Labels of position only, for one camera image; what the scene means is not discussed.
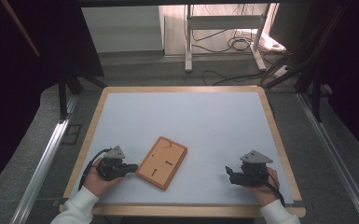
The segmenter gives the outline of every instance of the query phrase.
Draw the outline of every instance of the white board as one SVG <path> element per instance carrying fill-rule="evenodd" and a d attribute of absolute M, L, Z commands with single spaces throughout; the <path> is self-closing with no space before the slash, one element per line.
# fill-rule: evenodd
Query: white board
<path fill-rule="evenodd" d="M 252 150 L 274 160 L 280 192 L 293 203 L 257 92 L 109 93 L 81 173 L 99 151 L 117 145 L 125 163 L 140 164 L 160 136 L 187 147 L 170 186 L 163 191 L 128 174 L 99 203 L 257 204 L 249 190 L 230 184 L 225 169 L 240 172 L 240 157 Z"/>

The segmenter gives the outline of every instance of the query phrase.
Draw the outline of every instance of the wooden block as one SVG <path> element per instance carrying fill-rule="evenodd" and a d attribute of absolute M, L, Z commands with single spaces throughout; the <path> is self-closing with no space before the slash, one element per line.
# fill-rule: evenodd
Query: wooden block
<path fill-rule="evenodd" d="M 147 182 L 165 190 L 187 154 L 184 147 L 170 139 L 160 137 L 147 153 L 136 174 Z"/>

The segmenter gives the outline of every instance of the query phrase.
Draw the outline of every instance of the hand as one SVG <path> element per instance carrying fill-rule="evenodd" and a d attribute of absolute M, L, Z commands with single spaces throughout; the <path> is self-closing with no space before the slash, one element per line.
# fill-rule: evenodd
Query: hand
<path fill-rule="evenodd" d="M 120 183 L 123 177 L 117 177 L 111 181 L 105 181 L 101 179 L 101 177 L 97 173 L 97 169 L 95 168 L 98 163 L 100 163 L 100 159 L 95 161 L 89 173 L 86 176 L 86 180 L 84 181 L 84 187 L 87 188 L 91 193 L 93 193 L 97 197 L 101 197 L 108 189 Z"/>
<path fill-rule="evenodd" d="M 276 189 L 279 189 L 279 181 L 278 181 L 278 174 L 275 170 L 267 167 L 267 172 L 269 172 L 269 183 Z M 269 203 L 274 202 L 277 200 L 277 196 L 267 188 L 265 185 L 261 187 L 246 187 L 251 190 L 255 197 L 257 198 L 258 203 L 264 207 Z"/>

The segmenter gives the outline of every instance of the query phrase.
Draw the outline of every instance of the aluminum rail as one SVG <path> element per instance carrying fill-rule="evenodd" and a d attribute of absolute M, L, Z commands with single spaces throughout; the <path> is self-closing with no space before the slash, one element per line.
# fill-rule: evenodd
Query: aluminum rail
<path fill-rule="evenodd" d="M 348 191 L 348 194 L 350 195 L 352 202 L 359 213 L 359 186 L 356 184 L 344 161 L 339 156 L 339 153 L 334 146 L 334 143 L 331 141 L 330 137 L 328 136 L 328 133 L 324 129 L 324 125 L 321 122 L 318 122 L 318 120 L 313 116 L 311 112 L 311 103 L 308 100 L 306 93 L 298 93 L 297 97 L 304 111 L 306 112 L 312 124 L 312 127 L 314 128 L 319 139 L 324 145 L 324 149 L 329 159 L 333 163 L 333 166 L 336 169 L 338 176 L 342 184 L 344 185 L 344 188 Z"/>
<path fill-rule="evenodd" d="M 63 122 L 57 124 L 10 223 L 25 223 L 27 220 L 31 209 L 34 206 L 39 190 L 42 188 L 43 182 L 48 174 L 48 169 L 54 159 L 58 147 L 60 146 L 60 142 L 71 119 L 77 100 L 77 95 L 73 95 L 69 99 L 67 106 L 68 116 Z"/>

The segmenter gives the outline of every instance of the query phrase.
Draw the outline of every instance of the cable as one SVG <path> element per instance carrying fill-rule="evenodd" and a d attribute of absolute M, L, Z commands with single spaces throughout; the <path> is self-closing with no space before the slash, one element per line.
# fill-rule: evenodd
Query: cable
<path fill-rule="evenodd" d="M 94 158 L 92 158 L 91 161 L 89 161 L 89 164 L 86 166 L 86 169 L 84 169 L 83 175 L 81 176 L 78 190 L 80 190 L 81 187 L 83 186 L 84 181 L 86 180 L 86 176 L 87 176 L 87 174 L 88 174 L 89 171 L 90 171 L 90 168 L 93 167 L 92 164 L 94 163 L 94 161 L 95 161 L 101 154 L 103 154 L 104 152 L 108 152 L 109 150 L 110 150 L 110 148 L 109 148 L 109 149 L 101 150 L 100 152 L 98 152 L 98 154 L 97 154 Z"/>
<path fill-rule="evenodd" d="M 208 5 L 205 5 L 205 9 L 208 11 L 208 15 L 211 15 L 211 12 L 208 10 Z"/>
<path fill-rule="evenodd" d="M 324 19 L 322 20 L 322 22 L 320 22 L 315 29 L 312 29 L 312 32 L 310 35 L 308 35 L 301 43 L 300 45 L 298 45 L 293 51 L 292 51 L 292 55 L 293 55 L 293 60 L 297 59 L 296 57 L 302 57 L 305 54 L 308 54 L 308 50 L 310 50 L 310 47 L 312 45 L 312 41 L 315 39 L 315 37 L 320 34 L 320 32 L 323 31 L 323 29 L 326 27 L 326 25 L 328 24 L 328 22 L 331 20 L 331 18 L 333 17 L 334 14 L 327 14 Z"/>
<path fill-rule="evenodd" d="M 193 32 L 193 30 L 191 30 L 191 34 L 192 34 L 193 39 L 194 39 L 195 41 L 201 41 L 201 40 L 204 40 L 204 39 L 210 38 L 210 37 L 212 37 L 212 36 L 214 36 L 214 35 L 219 35 L 219 34 L 222 34 L 222 33 L 224 33 L 225 31 L 227 31 L 227 30 L 222 30 L 222 31 L 219 31 L 219 32 L 217 32 L 217 33 L 215 33 L 215 34 L 205 36 L 205 37 L 203 37 L 203 38 L 201 38 L 201 39 L 196 39 L 196 38 L 194 37 L 194 32 Z"/>
<path fill-rule="evenodd" d="M 246 11 L 248 10 L 248 4 L 245 4 L 246 5 L 246 9 L 245 9 L 245 15 L 246 15 Z"/>
<path fill-rule="evenodd" d="M 241 15 L 243 15 L 243 10 L 245 9 L 245 5 L 246 5 L 246 4 L 242 4 L 242 12 L 241 12 Z"/>
<path fill-rule="evenodd" d="M 272 186 L 269 181 L 265 181 L 260 179 L 257 175 L 255 175 L 255 173 L 253 173 L 252 171 L 250 171 L 249 169 L 246 168 L 246 170 L 249 172 L 249 174 L 251 174 L 254 178 L 256 178 L 258 181 L 260 181 L 262 184 L 264 184 L 267 188 L 269 188 L 274 194 L 275 196 L 277 196 L 277 198 L 279 198 L 279 200 L 281 201 L 282 206 L 284 207 L 284 198 L 283 195 L 279 192 L 279 190 L 277 188 L 275 188 L 274 186 Z M 267 174 L 271 177 L 272 181 L 274 182 L 275 186 L 278 187 L 278 185 L 276 184 L 275 179 L 272 177 L 272 175 L 269 174 L 269 172 L 267 172 Z"/>
<path fill-rule="evenodd" d="M 259 86 L 263 87 L 264 81 L 270 77 L 273 76 L 287 61 L 288 56 L 283 56 L 280 60 L 278 60 L 276 63 L 272 64 L 269 69 L 264 73 L 262 78 L 260 79 Z"/>
<path fill-rule="evenodd" d="M 238 49 L 235 47 L 235 44 L 236 43 L 247 43 L 248 45 L 246 46 L 246 48 L 243 48 L 243 49 Z M 222 52 L 226 52 L 230 49 L 235 49 L 237 51 L 245 51 L 247 49 L 249 49 L 250 45 L 249 45 L 249 42 L 245 39 L 245 38 L 238 38 L 238 37 L 232 37 L 228 40 L 228 48 L 227 49 L 222 49 L 222 50 L 212 50 L 212 49 L 207 49 L 203 46 L 200 46 L 200 45 L 192 45 L 193 47 L 196 47 L 196 48 L 200 48 L 200 49 L 205 49 L 207 51 L 210 51 L 210 52 L 213 52 L 213 53 L 222 53 Z"/>
<path fill-rule="evenodd" d="M 253 79 L 253 78 L 258 78 L 258 77 L 260 77 L 261 75 L 263 75 L 262 73 L 258 73 L 258 74 L 243 75 L 243 76 L 238 76 L 238 77 L 225 77 L 225 76 L 223 76 L 222 74 L 220 74 L 220 73 L 218 73 L 218 72 L 211 71 L 211 70 L 206 70 L 206 71 L 204 71 L 204 72 L 202 73 L 202 75 L 201 75 L 202 81 L 203 81 L 203 83 L 204 83 L 205 86 L 208 86 L 208 84 L 207 84 L 206 81 L 205 81 L 205 77 L 204 77 L 206 73 L 214 73 L 214 74 L 216 74 L 216 75 L 218 75 L 218 76 L 220 76 L 220 77 L 223 78 L 223 80 L 220 80 L 220 81 L 215 82 L 214 84 L 212 84 L 212 86 L 215 86 L 215 85 L 217 85 L 217 84 L 219 84 L 219 83 L 222 83 L 222 82 L 225 82 L 225 81 L 228 81 L 228 80 L 231 80 L 231 81 L 234 81 L 234 82 L 243 82 L 243 81 L 245 81 L 245 80 L 249 80 L 249 79 Z"/>
<path fill-rule="evenodd" d="M 267 59 L 267 58 L 266 58 L 267 55 L 282 55 L 282 54 L 279 53 L 279 52 L 276 52 L 276 53 L 270 53 L 270 54 L 266 53 L 266 54 L 262 54 L 262 55 L 261 55 L 261 57 L 263 57 L 264 61 L 266 61 L 267 63 L 276 63 L 276 62 L 278 62 L 278 61 L 272 62 L 272 61 L 270 61 L 269 59 Z"/>
<path fill-rule="evenodd" d="M 183 7 L 183 32 L 185 33 L 185 40 L 187 40 L 187 35 L 186 35 L 186 23 L 187 23 L 187 18 L 186 18 L 186 5 L 184 5 L 184 7 Z"/>

